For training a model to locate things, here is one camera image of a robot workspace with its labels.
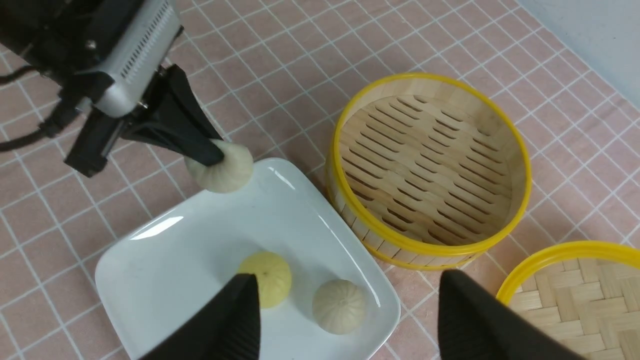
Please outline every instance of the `square plate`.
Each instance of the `square plate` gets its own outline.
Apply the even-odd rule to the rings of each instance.
[[[260,312],[261,360],[368,359],[391,335],[400,301],[338,213],[288,161],[254,166],[242,190],[202,191],[100,259],[98,294],[132,359],[189,320],[260,250],[283,256],[292,272],[289,297]],[[365,322],[347,335],[325,332],[311,314],[314,293],[332,279],[352,281],[369,294]]]

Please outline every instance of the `woven bamboo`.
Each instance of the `woven bamboo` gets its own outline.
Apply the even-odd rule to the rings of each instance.
[[[591,360],[640,359],[640,270],[611,261],[560,261],[525,280],[509,307]]]
[[[450,79],[393,77],[366,88],[345,109],[334,146],[334,206],[374,255],[399,266],[472,259],[515,226],[528,198],[529,164],[514,127]]]

